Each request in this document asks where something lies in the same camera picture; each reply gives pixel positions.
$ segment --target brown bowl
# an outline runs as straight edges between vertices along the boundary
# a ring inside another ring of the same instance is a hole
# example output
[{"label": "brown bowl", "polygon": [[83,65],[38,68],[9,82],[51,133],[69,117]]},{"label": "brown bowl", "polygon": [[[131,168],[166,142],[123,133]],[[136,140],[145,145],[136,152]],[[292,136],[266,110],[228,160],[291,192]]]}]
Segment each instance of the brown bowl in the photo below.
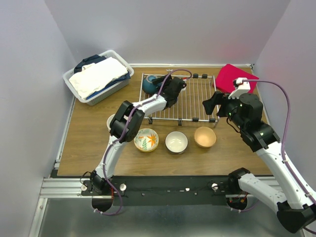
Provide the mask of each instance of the brown bowl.
[{"label": "brown bowl", "polygon": [[194,140],[198,146],[209,148],[214,146],[216,142],[216,134],[213,129],[209,127],[199,127],[194,132]]}]

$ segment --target folded cloth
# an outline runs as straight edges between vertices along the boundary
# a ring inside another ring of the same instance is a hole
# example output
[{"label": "folded cloth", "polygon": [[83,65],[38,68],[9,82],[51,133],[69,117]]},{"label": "folded cloth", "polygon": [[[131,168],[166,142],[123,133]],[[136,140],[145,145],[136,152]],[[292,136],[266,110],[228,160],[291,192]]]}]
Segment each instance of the folded cloth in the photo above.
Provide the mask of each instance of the folded cloth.
[{"label": "folded cloth", "polygon": [[78,95],[86,100],[96,91],[103,89],[111,81],[127,74],[127,68],[112,57],[74,74],[69,82]]},{"label": "folded cloth", "polygon": [[[247,73],[240,68],[234,67],[231,64],[223,66],[219,72],[215,82],[216,87],[222,92],[232,93],[235,90],[233,81],[237,78],[247,78],[247,79],[259,79],[253,74]],[[256,87],[256,82],[250,82],[250,91],[252,93]]]},{"label": "folded cloth", "polygon": [[84,71],[84,70],[88,69],[89,67],[92,67],[93,65],[95,65],[95,63],[84,65],[84,66],[82,66],[82,70],[81,71]]},{"label": "folded cloth", "polygon": [[126,80],[126,79],[130,79],[130,74],[129,74],[129,72],[128,72],[126,75],[123,75],[123,76],[121,76],[120,78],[111,81],[111,82],[110,82],[109,84],[107,84],[106,87],[104,87],[102,90],[96,91],[96,92],[94,92],[93,94],[89,95],[89,96],[87,97],[87,100],[90,99],[90,98],[92,98],[93,96],[95,96],[95,95],[101,93],[102,91],[108,89],[110,86],[112,86],[112,85],[114,85],[114,84],[116,84],[116,83],[118,83],[118,82],[120,82],[120,81]]},{"label": "folded cloth", "polygon": [[84,65],[87,65],[87,64],[92,64],[92,63],[99,63],[103,60],[106,60],[107,58],[104,57],[104,56],[99,56],[97,54],[93,55],[93,56],[90,56],[90,57],[87,57],[85,59],[83,59],[74,69],[74,74],[76,73],[79,73],[82,71],[82,68]]}]

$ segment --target white plastic basket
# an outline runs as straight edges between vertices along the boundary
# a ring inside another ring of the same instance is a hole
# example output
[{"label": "white plastic basket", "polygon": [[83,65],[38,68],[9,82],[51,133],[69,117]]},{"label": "white plastic basket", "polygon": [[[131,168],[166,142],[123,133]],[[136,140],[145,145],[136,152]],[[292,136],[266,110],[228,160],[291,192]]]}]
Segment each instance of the white plastic basket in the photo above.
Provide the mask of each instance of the white plastic basket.
[{"label": "white plastic basket", "polygon": [[[117,59],[120,63],[122,63],[124,66],[127,67],[127,70],[129,71],[129,75],[132,76],[134,74],[134,70],[132,67],[121,57],[119,56],[115,51],[113,50],[108,50],[105,51],[104,53],[99,54],[99,56],[105,56],[106,58],[112,57]],[[112,95],[113,93],[117,92],[124,86],[129,84],[130,79],[126,79],[123,81],[119,81],[118,83],[115,83],[114,85],[110,86],[109,88],[105,89],[104,91],[100,92],[99,94],[87,99],[83,100],[79,94],[76,92],[74,89],[73,85],[69,82],[69,79],[71,76],[74,74],[74,69],[72,68],[71,70],[67,71],[64,75],[64,81],[68,88],[71,90],[71,92],[74,94],[74,96],[82,103],[87,103],[88,105],[92,106],[95,105],[96,103],[99,103],[101,100],[105,99],[106,97]]]}]

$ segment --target floral bowl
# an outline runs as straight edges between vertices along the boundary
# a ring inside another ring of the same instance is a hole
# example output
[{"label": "floral bowl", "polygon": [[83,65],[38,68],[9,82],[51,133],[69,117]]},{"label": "floral bowl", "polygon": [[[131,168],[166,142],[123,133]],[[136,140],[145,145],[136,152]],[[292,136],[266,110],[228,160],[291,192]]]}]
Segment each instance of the floral bowl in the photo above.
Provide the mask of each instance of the floral bowl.
[{"label": "floral bowl", "polygon": [[152,152],[157,148],[159,143],[158,134],[150,129],[140,129],[134,138],[134,144],[142,152]]}]

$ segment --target cable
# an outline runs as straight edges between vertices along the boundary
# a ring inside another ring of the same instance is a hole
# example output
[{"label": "cable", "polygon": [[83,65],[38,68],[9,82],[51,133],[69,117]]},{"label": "cable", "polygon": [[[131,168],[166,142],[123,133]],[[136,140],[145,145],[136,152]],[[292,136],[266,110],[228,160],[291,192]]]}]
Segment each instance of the cable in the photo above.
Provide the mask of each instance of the cable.
[{"label": "cable", "polygon": [[[283,138],[282,138],[282,144],[281,144],[281,155],[282,155],[282,160],[286,160],[285,157],[285,141],[286,141],[286,136],[287,136],[287,129],[288,129],[288,124],[289,124],[289,120],[290,120],[290,113],[291,113],[291,104],[290,104],[290,99],[288,98],[288,95],[286,93],[286,91],[284,90],[284,88],[273,82],[273,81],[268,81],[268,80],[242,80],[242,82],[244,81],[248,81],[248,82],[265,82],[265,83],[270,83],[273,85],[276,85],[278,88],[281,89],[281,91],[283,92],[283,94],[285,95],[286,98],[286,102],[287,102],[287,115],[286,115],[286,121],[285,121],[285,127],[284,127],[284,133],[283,133]],[[310,193],[308,192],[308,190],[306,189],[305,185],[300,181],[300,179],[297,177],[297,175],[295,174],[294,170],[292,169],[292,167],[290,166],[290,164],[285,161],[284,162],[285,166],[287,167],[287,169],[290,171],[290,173],[292,174],[292,176],[294,177],[295,181],[299,184],[299,186],[301,187],[301,189],[305,192],[305,195],[307,195],[310,200],[316,205],[316,200],[315,198],[313,198],[312,195],[310,195]],[[306,231],[316,235],[316,232],[311,231],[309,229],[307,229],[306,227],[304,228]]]},{"label": "cable", "polygon": [[245,197],[242,199],[242,202],[244,202],[244,201],[246,200],[247,196],[248,196],[248,193],[246,192],[246,195],[245,195]]},{"label": "cable", "polygon": [[235,130],[236,133],[240,133],[240,131],[238,131],[234,126],[232,126],[232,125],[228,122],[228,120],[231,121],[231,120],[227,117],[227,118],[226,118],[226,123],[227,123],[230,127],[232,127],[232,128]]},{"label": "cable", "polygon": [[91,172],[90,171],[87,171],[87,172],[85,172],[81,177],[80,177],[80,179],[79,179],[79,182],[81,183],[81,184],[83,184],[83,185],[85,185],[83,182],[81,182],[81,179],[87,174],[87,173],[90,173],[90,175],[91,175]]},{"label": "cable", "polygon": [[111,188],[111,199],[114,200],[114,190]]},{"label": "cable", "polygon": [[236,196],[236,197],[232,197],[232,199],[234,199],[234,198],[235,198],[235,199],[237,199],[237,200],[235,200],[235,201],[233,201],[233,200],[232,200],[230,203],[237,203],[237,202],[239,202],[239,200],[240,200],[240,198],[241,198],[240,196],[242,195],[242,193],[243,193],[243,191],[241,191],[241,192],[240,192],[240,194],[239,194],[238,196]]},{"label": "cable", "polygon": [[257,201],[255,202],[255,204],[253,204],[252,207],[250,207],[250,208],[248,208],[248,209],[244,209],[244,210],[234,209],[234,208],[232,208],[232,207],[227,207],[227,208],[229,208],[231,211],[248,212],[248,211],[251,211],[252,209],[254,209],[258,204],[259,204],[259,200],[257,200]]},{"label": "cable", "polygon": [[[149,100],[149,101],[144,102],[143,105],[146,105],[146,104],[148,104],[148,103],[150,103],[150,102],[152,102],[152,101],[154,101],[154,100],[156,100],[156,99],[158,98],[158,96],[161,94],[161,91],[162,91],[162,88],[163,88],[163,85],[164,85],[165,81],[167,80],[167,78],[168,78],[172,73],[174,73],[174,72],[176,72],[176,71],[185,71],[185,72],[188,72],[188,73],[190,73],[190,77],[188,77],[188,79],[190,79],[190,78],[192,77],[192,73],[191,73],[189,70],[186,70],[186,69],[176,69],[176,70],[171,71],[171,72],[164,78],[164,80],[163,80],[163,82],[162,82],[162,84],[161,84],[160,90],[159,90],[159,92],[157,93],[157,96],[154,97],[153,99]],[[106,164],[106,163],[105,163],[105,162],[106,162],[106,158],[107,158],[107,155],[108,155],[108,152],[109,152],[110,148],[111,148],[116,142],[119,142],[119,141],[121,141],[121,140],[123,139],[123,137],[124,137],[125,134],[126,134],[127,127],[128,127],[128,125],[129,125],[129,122],[130,122],[131,119],[132,119],[133,113],[134,113],[135,110],[136,110],[138,107],[140,107],[140,106],[141,106],[141,105],[137,105],[137,106],[135,106],[135,107],[131,110],[131,112],[130,112],[130,114],[129,114],[129,116],[128,116],[128,119],[127,119],[127,121],[126,121],[126,124],[125,124],[125,127],[124,127],[124,129],[123,129],[123,132],[122,132],[121,136],[120,136],[118,139],[114,140],[112,143],[110,143],[110,145],[107,147],[107,149],[106,149],[105,152],[104,152],[103,161],[102,161],[102,163],[103,163],[103,164],[102,164],[103,175],[104,175],[104,178],[105,178],[105,180],[107,181],[107,183],[108,183],[108,184],[111,186],[111,188],[117,193],[117,195],[118,195],[118,197],[119,197],[119,202],[120,202],[120,204],[119,204],[118,210],[117,210],[116,212],[113,212],[113,213],[105,213],[105,212],[101,212],[101,211],[99,211],[99,210],[97,210],[97,209],[94,210],[95,212],[98,212],[98,213],[100,213],[100,214],[102,214],[102,215],[107,215],[107,216],[117,215],[117,214],[120,212],[120,210],[122,209],[122,207],[123,207],[123,199],[122,199],[121,194],[119,193],[119,191],[117,190],[117,188],[110,182],[110,180],[108,179],[108,177],[107,177],[107,175],[106,175],[106,171],[105,171],[105,164]]]},{"label": "cable", "polygon": [[315,231],[312,231],[310,229],[307,229],[306,227],[303,228],[304,230],[306,230],[307,232],[309,233],[312,233],[313,235],[316,235],[316,232]]}]

